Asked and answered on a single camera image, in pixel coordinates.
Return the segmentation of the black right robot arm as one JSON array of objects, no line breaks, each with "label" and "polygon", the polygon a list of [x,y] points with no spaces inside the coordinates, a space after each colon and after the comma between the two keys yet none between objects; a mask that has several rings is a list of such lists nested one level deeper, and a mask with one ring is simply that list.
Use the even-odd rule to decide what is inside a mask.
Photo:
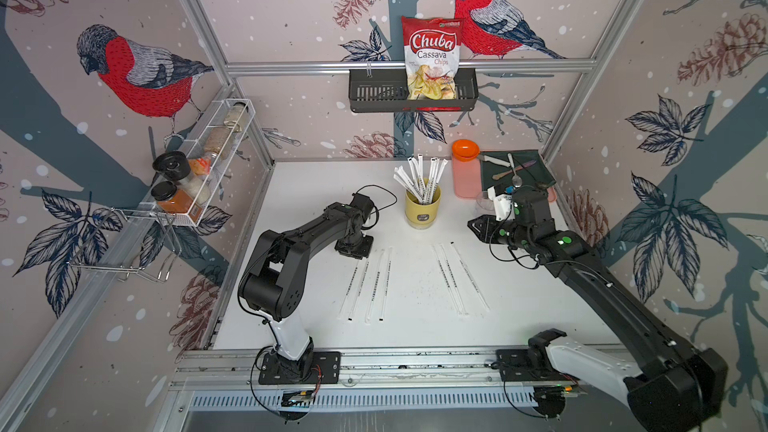
[{"label": "black right robot arm", "polygon": [[531,337],[525,358],[498,351],[503,383],[517,372],[583,380],[626,406],[647,431],[691,431],[721,411],[728,366],[713,349],[700,349],[667,327],[602,264],[578,233],[560,231],[547,192],[530,187],[491,187],[494,212],[468,223],[487,245],[524,250],[561,280],[603,320],[632,358],[614,358],[580,344],[559,329]]}]

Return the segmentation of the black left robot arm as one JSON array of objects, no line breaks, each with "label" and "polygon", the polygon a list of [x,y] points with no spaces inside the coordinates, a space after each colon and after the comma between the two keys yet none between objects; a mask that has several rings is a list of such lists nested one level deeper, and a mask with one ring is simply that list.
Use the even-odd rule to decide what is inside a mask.
[{"label": "black left robot arm", "polygon": [[331,366],[314,358],[314,342],[295,315],[304,296],[309,263],[333,245],[340,255],[356,260],[369,257],[373,238],[365,223],[379,215],[372,199],[360,192],[348,204],[334,202],[320,216],[297,228],[263,232],[237,288],[241,309],[259,317],[274,337],[274,348],[262,366],[268,374],[260,382],[333,383]]}]

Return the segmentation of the straw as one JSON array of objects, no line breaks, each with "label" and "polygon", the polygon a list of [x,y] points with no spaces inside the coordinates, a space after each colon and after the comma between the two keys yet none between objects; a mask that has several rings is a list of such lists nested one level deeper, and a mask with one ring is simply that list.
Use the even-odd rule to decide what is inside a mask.
[{"label": "straw", "polygon": [[386,308],[387,308],[387,299],[388,299],[389,283],[390,283],[390,276],[391,276],[391,267],[392,267],[391,264],[392,264],[393,251],[394,251],[394,247],[390,246],[388,247],[386,252],[384,290],[383,290],[381,310],[378,318],[379,322],[384,322],[386,317]]},{"label": "straw", "polygon": [[459,263],[460,263],[460,265],[461,265],[465,275],[467,276],[468,280],[470,281],[470,284],[472,285],[476,295],[478,296],[478,299],[479,299],[480,303],[482,304],[482,306],[484,307],[484,309],[487,312],[490,312],[490,310],[491,310],[490,306],[489,306],[489,304],[488,304],[484,294],[482,293],[482,290],[479,287],[479,284],[475,280],[475,278],[474,278],[474,276],[473,276],[473,274],[472,274],[468,264],[466,263],[466,261],[464,260],[463,256],[461,255],[459,249],[456,247],[454,242],[450,242],[450,247],[452,248],[452,250],[456,254],[457,258],[459,259]]},{"label": "straw", "polygon": [[363,266],[363,269],[362,269],[363,271],[362,271],[362,274],[360,276],[360,281],[358,282],[357,290],[356,290],[356,293],[354,295],[354,298],[353,298],[353,301],[352,301],[352,305],[351,305],[351,308],[350,308],[350,311],[349,311],[349,314],[348,314],[348,317],[347,317],[347,320],[349,322],[352,322],[353,319],[354,319],[354,315],[355,315],[355,312],[356,312],[357,304],[358,304],[358,301],[360,299],[360,296],[362,295],[362,291],[363,291],[363,287],[364,287],[364,284],[365,284],[366,275],[367,275],[367,272],[369,270],[370,264],[371,264],[371,258],[370,257],[366,258],[364,266]]},{"label": "straw", "polygon": [[445,247],[444,247],[444,245],[442,243],[439,244],[439,248],[440,248],[440,251],[443,254],[443,257],[445,258],[446,266],[447,266],[447,269],[448,269],[448,274],[449,274],[449,277],[450,277],[450,282],[452,284],[452,287],[454,289],[454,292],[455,292],[455,295],[456,295],[456,298],[457,298],[457,303],[458,303],[459,308],[460,308],[460,313],[463,316],[469,316],[469,312],[468,312],[468,310],[467,310],[467,308],[466,308],[466,306],[464,304],[464,301],[463,301],[463,298],[462,298],[462,295],[461,295],[461,291],[460,291],[459,286],[458,286],[458,282],[456,280],[455,274],[453,272],[453,268],[452,268],[451,263],[449,261],[447,251],[446,251],[446,249],[445,249]]},{"label": "straw", "polygon": [[354,285],[354,283],[355,283],[355,280],[356,280],[356,275],[357,275],[357,272],[358,272],[358,270],[359,270],[359,267],[360,267],[360,264],[361,264],[361,262],[362,262],[361,260],[358,260],[358,261],[355,263],[355,267],[354,267],[354,269],[353,269],[353,272],[352,272],[351,278],[350,278],[350,280],[349,280],[348,286],[347,286],[347,288],[346,288],[346,291],[345,291],[345,295],[344,295],[344,297],[343,297],[343,300],[342,300],[342,302],[341,302],[341,306],[340,306],[340,309],[339,309],[339,311],[338,311],[338,314],[337,314],[337,319],[340,319],[340,318],[342,317],[343,313],[344,313],[344,310],[345,310],[345,307],[346,307],[346,303],[347,303],[347,301],[348,301],[348,299],[349,299],[349,296],[350,296],[350,294],[351,294],[351,289],[352,289],[352,286],[353,286],[353,285]]},{"label": "straw", "polygon": [[377,296],[377,291],[378,291],[378,284],[379,284],[379,281],[380,281],[381,270],[382,270],[382,267],[383,267],[382,263],[384,261],[385,254],[386,254],[386,250],[385,249],[381,249],[379,251],[378,258],[374,262],[374,265],[375,265],[375,268],[374,268],[374,283],[373,283],[373,288],[372,288],[372,291],[371,291],[371,298],[370,298],[368,307],[366,309],[366,315],[365,315],[365,323],[366,324],[370,324],[371,320],[372,320],[373,308],[374,308],[374,305],[375,305],[375,302],[376,302],[376,296]]},{"label": "straw", "polygon": [[453,287],[451,286],[451,284],[450,284],[450,282],[448,280],[448,274],[447,274],[447,271],[446,271],[446,269],[445,269],[445,267],[443,265],[443,261],[441,259],[441,256],[440,256],[440,254],[439,254],[439,252],[438,252],[438,250],[437,250],[437,248],[436,248],[436,246],[434,244],[431,245],[431,249],[432,249],[432,252],[433,252],[433,254],[434,254],[434,256],[435,256],[435,258],[437,260],[438,268],[439,268],[439,270],[441,272],[441,275],[443,277],[445,285],[446,285],[446,287],[448,289],[448,293],[449,293],[449,295],[451,297],[451,300],[453,302],[453,307],[454,307],[457,315],[461,316],[462,315],[462,309],[461,309],[461,306],[459,305],[457,297],[455,296],[454,289],[453,289]]}]

